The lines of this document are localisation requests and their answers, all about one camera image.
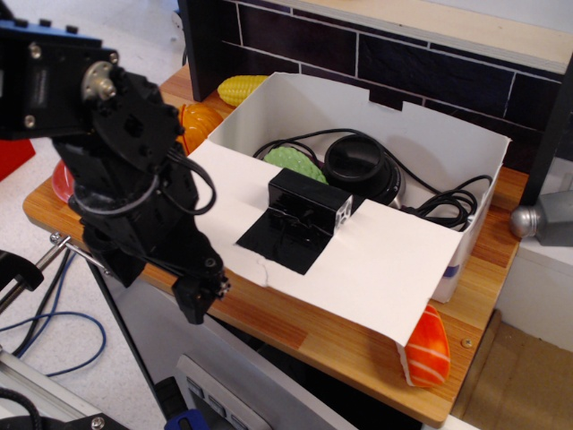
wooden tabletop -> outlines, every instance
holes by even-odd
[[[192,103],[188,68],[172,76],[161,90],[166,103],[176,107]],[[223,116],[232,110],[216,93],[203,103]],[[406,384],[393,340],[230,271],[232,288],[210,314],[410,417],[440,427],[454,405],[517,251],[518,240],[509,232],[509,214],[518,205],[526,180],[524,174],[501,170],[492,206],[454,296],[447,304],[432,301],[441,314],[451,351],[449,379],[437,388]],[[70,235],[81,244],[79,217],[56,197],[51,179],[28,196],[23,208],[34,224]],[[175,281],[150,266],[142,278],[169,293]],[[471,340],[473,346],[465,348],[464,340]]]

yellow toy corn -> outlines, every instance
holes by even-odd
[[[257,89],[267,76],[260,74],[238,75],[228,78],[218,86],[218,95],[221,99],[231,105],[239,106],[243,101]]]

orange toy fruit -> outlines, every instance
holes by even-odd
[[[202,103],[194,105],[182,105],[179,108],[179,123],[185,129],[185,133],[177,138],[189,155],[203,143],[207,136],[223,122],[215,109]]]
[[[449,376],[449,344],[440,314],[427,305],[404,348],[398,345],[408,385],[433,387]]]

blue cable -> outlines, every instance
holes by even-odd
[[[104,348],[106,347],[106,343],[107,343],[106,330],[104,329],[104,326],[101,324],[101,322],[99,322],[98,320],[96,320],[92,316],[82,314],[79,312],[53,312],[50,314],[42,314],[42,315],[38,315],[38,316],[33,316],[31,318],[28,318],[27,320],[20,321],[20,322],[17,322],[16,324],[13,324],[13,325],[10,325],[8,327],[4,327],[4,328],[0,329],[0,332],[7,331],[7,330],[15,329],[16,327],[20,327],[23,324],[27,324],[27,323],[31,323],[32,321],[39,320],[41,318],[51,319],[53,316],[59,316],[59,315],[80,316],[82,318],[86,318],[86,319],[92,321],[93,323],[95,323],[99,327],[99,330],[101,331],[102,341],[101,341],[101,346],[99,347],[98,352],[96,352],[96,354],[92,358],[81,363],[80,365],[76,365],[74,367],[70,367],[69,369],[64,369],[64,370],[61,370],[58,372],[53,372],[52,374],[48,374],[47,376],[49,376],[49,377],[57,376],[59,374],[67,374],[69,372],[73,372],[74,370],[78,370],[84,366],[87,366],[89,363],[93,362],[96,358],[98,358],[101,355],[101,353],[104,351]]]
[[[49,313],[47,313],[46,315],[53,314],[57,309],[57,304],[60,300],[60,295],[62,293],[62,287],[64,286],[65,274],[68,272],[68,269],[72,265],[74,257],[75,257],[75,254],[72,254],[70,259],[66,263],[64,270],[62,271],[62,275],[60,276],[60,282],[58,284],[58,287],[56,290],[56,295],[54,297],[54,303],[52,304],[52,310]],[[44,324],[42,324],[42,326],[39,328],[39,330],[36,332],[36,334],[34,334],[34,337],[32,339],[30,339],[30,342],[28,342],[28,344],[26,344],[26,346],[20,351],[20,354],[18,354],[18,358],[23,357],[23,355],[26,353],[26,351],[32,346],[32,343],[34,343],[36,341],[36,339],[39,337],[39,335],[42,334],[42,332],[46,329],[46,327],[49,324],[51,319],[52,319],[52,317],[48,316],[48,318],[44,322]]]

metal rod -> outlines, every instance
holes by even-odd
[[[66,248],[66,244],[70,241],[71,237],[67,236],[61,238],[59,233],[54,233],[50,236],[50,241],[54,244],[50,250],[44,254],[42,258],[36,263],[36,267],[41,271],[44,269]],[[9,292],[6,294],[4,302],[0,305],[0,315],[10,306],[13,301],[20,296],[24,291],[24,283],[19,281]]]

